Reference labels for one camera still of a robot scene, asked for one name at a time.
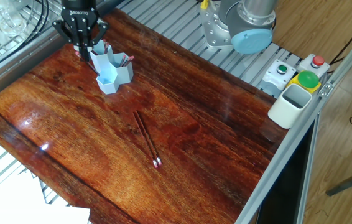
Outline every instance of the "white paper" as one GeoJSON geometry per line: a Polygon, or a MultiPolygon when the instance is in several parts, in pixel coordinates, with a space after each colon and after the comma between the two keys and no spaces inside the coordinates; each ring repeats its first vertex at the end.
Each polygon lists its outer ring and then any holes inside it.
{"type": "Polygon", "coordinates": [[[34,207],[0,208],[0,224],[87,224],[90,209],[75,207],[54,207],[39,205],[34,207]]]}
{"type": "Polygon", "coordinates": [[[44,204],[39,179],[32,178],[30,172],[12,176],[0,185],[0,207],[44,204]]]}
{"type": "Polygon", "coordinates": [[[30,172],[0,185],[0,224],[87,224],[90,209],[47,205],[38,178],[30,172]]]}

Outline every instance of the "light blue pen holder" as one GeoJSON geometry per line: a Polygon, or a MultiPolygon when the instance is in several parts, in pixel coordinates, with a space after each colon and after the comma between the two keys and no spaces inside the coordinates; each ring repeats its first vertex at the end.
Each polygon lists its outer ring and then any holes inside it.
{"type": "Polygon", "coordinates": [[[119,67],[125,53],[114,54],[111,46],[108,47],[107,54],[104,54],[103,41],[99,41],[95,46],[95,55],[90,52],[90,57],[95,65],[95,69],[100,74],[96,78],[100,90],[105,94],[116,93],[120,84],[130,83],[133,78],[132,62],[125,67],[119,67]]]}

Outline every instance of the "red button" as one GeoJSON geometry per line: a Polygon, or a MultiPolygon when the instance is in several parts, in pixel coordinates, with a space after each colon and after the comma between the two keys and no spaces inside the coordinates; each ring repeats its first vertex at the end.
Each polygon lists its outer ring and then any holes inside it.
{"type": "Polygon", "coordinates": [[[313,64],[317,65],[317,66],[321,66],[324,64],[324,58],[321,56],[314,56],[313,58],[313,64]]]}

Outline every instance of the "green button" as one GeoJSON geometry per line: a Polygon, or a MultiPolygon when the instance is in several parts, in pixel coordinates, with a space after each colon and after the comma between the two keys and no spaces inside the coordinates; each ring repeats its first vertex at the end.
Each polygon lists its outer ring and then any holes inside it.
{"type": "Polygon", "coordinates": [[[311,71],[302,71],[298,74],[299,83],[306,88],[314,88],[320,82],[318,77],[311,71]]]}
{"type": "Polygon", "coordinates": [[[285,65],[280,65],[280,66],[278,66],[278,68],[283,72],[287,71],[287,67],[285,65]]]}
{"type": "Polygon", "coordinates": [[[279,65],[277,68],[277,72],[280,74],[287,73],[288,68],[285,65],[279,65]]]}

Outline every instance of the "wooden floor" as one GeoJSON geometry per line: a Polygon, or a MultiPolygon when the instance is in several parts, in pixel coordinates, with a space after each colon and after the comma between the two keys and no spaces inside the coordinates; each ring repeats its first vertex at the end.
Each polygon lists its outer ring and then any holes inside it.
{"type": "MultiPolygon", "coordinates": [[[[274,42],[303,58],[314,53],[329,63],[352,36],[352,1],[280,0],[277,12],[274,42]]],[[[304,223],[352,223],[352,188],[325,194],[352,175],[350,116],[352,69],[322,111],[304,223]]]]}

